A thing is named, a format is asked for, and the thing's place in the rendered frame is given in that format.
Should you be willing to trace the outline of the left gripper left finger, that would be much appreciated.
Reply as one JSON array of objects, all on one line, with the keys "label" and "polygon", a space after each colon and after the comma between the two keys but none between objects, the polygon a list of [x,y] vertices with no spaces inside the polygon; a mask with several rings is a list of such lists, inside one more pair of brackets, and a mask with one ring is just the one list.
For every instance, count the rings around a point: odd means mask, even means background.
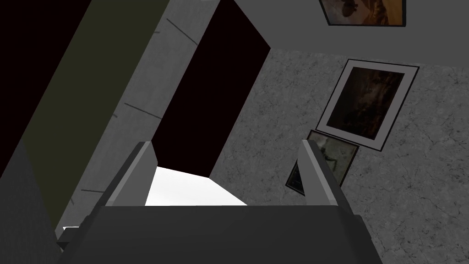
[{"label": "left gripper left finger", "polygon": [[104,193],[105,206],[144,206],[158,161],[151,141],[139,142]]}]

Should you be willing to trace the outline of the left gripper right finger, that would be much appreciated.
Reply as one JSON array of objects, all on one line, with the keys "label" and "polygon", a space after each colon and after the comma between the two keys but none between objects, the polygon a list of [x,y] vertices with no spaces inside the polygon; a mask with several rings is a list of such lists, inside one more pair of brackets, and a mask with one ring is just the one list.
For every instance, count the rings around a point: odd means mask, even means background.
[{"label": "left gripper right finger", "polygon": [[297,164],[307,205],[345,206],[344,195],[314,141],[301,140]]}]

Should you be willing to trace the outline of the dark picture with white mat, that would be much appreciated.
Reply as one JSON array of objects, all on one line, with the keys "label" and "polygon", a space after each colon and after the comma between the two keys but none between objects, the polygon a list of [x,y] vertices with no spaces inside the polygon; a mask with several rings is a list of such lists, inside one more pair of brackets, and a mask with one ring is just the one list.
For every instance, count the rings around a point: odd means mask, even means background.
[{"label": "dark picture with white mat", "polygon": [[316,130],[381,152],[419,69],[347,59]]}]

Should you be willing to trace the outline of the pale grey picture, dark frame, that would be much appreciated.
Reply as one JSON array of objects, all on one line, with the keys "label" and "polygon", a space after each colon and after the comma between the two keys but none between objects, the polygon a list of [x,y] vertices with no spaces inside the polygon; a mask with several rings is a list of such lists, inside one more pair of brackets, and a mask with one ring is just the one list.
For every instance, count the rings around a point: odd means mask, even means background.
[{"label": "pale grey picture, dark frame", "polygon": [[[341,187],[359,147],[355,144],[327,136],[326,134],[315,130],[310,130],[307,139],[315,141],[318,145],[319,150],[332,171],[332,174]],[[297,193],[304,195],[300,171],[296,162],[285,185]]]}]

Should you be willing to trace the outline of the orange picture in black frame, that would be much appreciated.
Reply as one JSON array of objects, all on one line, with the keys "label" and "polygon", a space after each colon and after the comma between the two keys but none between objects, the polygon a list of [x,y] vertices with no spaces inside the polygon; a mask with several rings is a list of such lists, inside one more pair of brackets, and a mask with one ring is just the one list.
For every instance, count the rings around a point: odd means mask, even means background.
[{"label": "orange picture in black frame", "polygon": [[406,0],[319,0],[319,4],[329,26],[406,26]]}]

